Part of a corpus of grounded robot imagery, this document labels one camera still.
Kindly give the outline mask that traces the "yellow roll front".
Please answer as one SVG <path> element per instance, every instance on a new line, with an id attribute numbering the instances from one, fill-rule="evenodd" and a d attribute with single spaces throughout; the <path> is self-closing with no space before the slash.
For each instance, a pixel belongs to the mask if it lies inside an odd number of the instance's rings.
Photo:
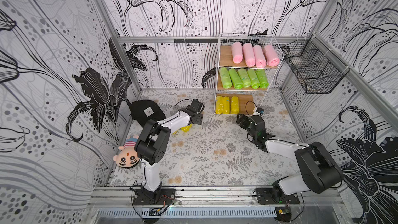
<path id="1" fill-rule="evenodd" d="M 239 112 L 240 112 L 239 98 L 237 96 L 231 97 L 230 106 L 231 106 L 231 110 L 230 110 L 231 115 L 239 114 Z"/>

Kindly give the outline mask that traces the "yellow roll with label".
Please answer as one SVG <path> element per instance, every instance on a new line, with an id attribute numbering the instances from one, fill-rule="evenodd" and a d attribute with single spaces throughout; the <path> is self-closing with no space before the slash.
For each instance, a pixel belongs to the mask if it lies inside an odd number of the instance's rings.
<path id="1" fill-rule="evenodd" d="M 215 113 L 216 114 L 223 114 L 223 97 L 222 96 L 216 96 L 215 100 Z"/>

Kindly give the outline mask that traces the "green roll dark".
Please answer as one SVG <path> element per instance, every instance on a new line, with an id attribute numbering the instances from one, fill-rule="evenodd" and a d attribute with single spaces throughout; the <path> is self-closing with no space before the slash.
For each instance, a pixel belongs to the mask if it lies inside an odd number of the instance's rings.
<path id="1" fill-rule="evenodd" d="M 240 76 L 238 75 L 238 72 L 236 69 L 230 68 L 229 76 L 230 76 L 230 79 L 231 79 L 234 89 L 240 90 L 243 88 L 243 81 L 241 80 Z"/>

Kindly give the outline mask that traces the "green roll front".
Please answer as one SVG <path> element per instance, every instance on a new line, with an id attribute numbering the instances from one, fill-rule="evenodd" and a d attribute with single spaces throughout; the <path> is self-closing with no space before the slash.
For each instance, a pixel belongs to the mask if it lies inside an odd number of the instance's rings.
<path id="1" fill-rule="evenodd" d="M 259 79 L 258 79 L 258 77 L 256 75 L 255 70 L 250 68 L 250 69 L 247 70 L 247 74 L 248 74 L 248 77 L 249 77 L 250 82 L 251 82 L 251 87 L 253 89 L 258 89 L 260 87 L 260 82 L 259 82 Z"/>

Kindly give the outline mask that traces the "pale green roll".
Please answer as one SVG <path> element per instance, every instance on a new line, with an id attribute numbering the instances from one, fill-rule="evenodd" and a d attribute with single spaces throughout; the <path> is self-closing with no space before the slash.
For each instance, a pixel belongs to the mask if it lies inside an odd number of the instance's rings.
<path id="1" fill-rule="evenodd" d="M 238 75 L 239 75 L 240 79 L 242 80 L 243 87 L 244 88 L 251 87 L 251 82 L 250 82 L 250 79 L 248 77 L 247 70 L 244 69 L 244 68 L 240 68 L 240 69 L 238 69 L 237 72 L 238 72 Z"/>

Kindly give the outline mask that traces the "green roll sideways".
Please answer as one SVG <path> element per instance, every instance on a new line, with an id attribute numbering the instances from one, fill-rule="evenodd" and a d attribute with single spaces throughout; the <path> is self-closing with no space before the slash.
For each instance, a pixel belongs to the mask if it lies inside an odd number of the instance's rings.
<path id="1" fill-rule="evenodd" d="M 261 89 L 267 89 L 268 86 L 269 86 L 269 83 L 268 83 L 268 79 L 267 79 L 267 75 L 266 75 L 265 70 L 264 69 L 256 69 L 255 73 L 256 73 L 256 76 L 257 76 L 257 78 L 259 80 L 259 83 L 260 83 L 259 87 Z"/>

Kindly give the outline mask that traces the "pink roll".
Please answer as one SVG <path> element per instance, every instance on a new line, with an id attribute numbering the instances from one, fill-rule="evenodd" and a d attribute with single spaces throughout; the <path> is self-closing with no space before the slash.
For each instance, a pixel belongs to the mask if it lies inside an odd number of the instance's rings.
<path id="1" fill-rule="evenodd" d="M 233 57 L 233 62 L 235 64 L 240 64 L 243 60 L 243 47 L 241 42 L 234 42 L 231 46 L 231 52 Z"/>
<path id="2" fill-rule="evenodd" d="M 256 58 L 254 54 L 254 49 L 251 43 L 245 43 L 242 46 L 243 49 L 243 57 L 245 59 L 245 63 L 248 67 L 253 67 L 256 65 Z"/>
<path id="3" fill-rule="evenodd" d="M 259 45 L 253 46 L 253 51 L 256 60 L 256 67 L 257 68 L 265 68 L 267 65 L 265 55 L 263 53 L 263 49 Z"/>
<path id="4" fill-rule="evenodd" d="M 280 58 L 272 45 L 263 47 L 263 53 L 266 58 L 266 63 L 270 67 L 277 67 L 280 64 Z"/>

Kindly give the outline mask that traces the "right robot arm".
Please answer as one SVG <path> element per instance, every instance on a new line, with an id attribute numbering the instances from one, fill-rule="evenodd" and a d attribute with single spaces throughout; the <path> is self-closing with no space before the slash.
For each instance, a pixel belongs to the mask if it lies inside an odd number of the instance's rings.
<path id="1" fill-rule="evenodd" d="M 236 123 L 247 131 L 248 140 L 258 149 L 297 162 L 297 175 L 287 176 L 273 183 L 275 200 L 281 201 L 283 197 L 299 192 L 312 191 L 320 194 L 343 182 L 342 170 L 323 144 L 299 144 L 278 139 L 267 132 L 264 120 L 259 115 L 238 114 Z"/>

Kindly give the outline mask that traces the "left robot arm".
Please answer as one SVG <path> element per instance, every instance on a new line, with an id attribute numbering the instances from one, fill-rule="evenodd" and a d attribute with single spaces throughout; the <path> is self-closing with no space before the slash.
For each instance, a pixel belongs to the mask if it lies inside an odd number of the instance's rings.
<path id="1" fill-rule="evenodd" d="M 153 193 L 161 188 L 159 163 L 165 155 L 171 134 L 191 124 L 201 125 L 204 108 L 203 103 L 193 99 L 190 105 L 167 119 L 146 122 L 135 146 L 142 162 L 143 188 L 146 191 Z"/>

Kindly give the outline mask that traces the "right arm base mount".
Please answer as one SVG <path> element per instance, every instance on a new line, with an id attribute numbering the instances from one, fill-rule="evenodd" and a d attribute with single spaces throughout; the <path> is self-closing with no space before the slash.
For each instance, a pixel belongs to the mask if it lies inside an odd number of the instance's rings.
<path id="1" fill-rule="evenodd" d="M 291 204 L 300 204 L 297 194 L 285 195 L 277 188 L 256 188 L 252 195 L 261 205 L 279 204 L 289 206 Z"/>

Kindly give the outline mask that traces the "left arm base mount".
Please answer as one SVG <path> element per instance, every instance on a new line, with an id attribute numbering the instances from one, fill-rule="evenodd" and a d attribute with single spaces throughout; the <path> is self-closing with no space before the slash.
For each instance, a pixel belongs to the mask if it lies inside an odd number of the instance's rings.
<path id="1" fill-rule="evenodd" d="M 158 188 L 155 192 L 145 188 L 135 190 L 133 204 L 137 206 L 153 205 L 166 206 L 173 203 L 176 195 L 175 188 Z"/>

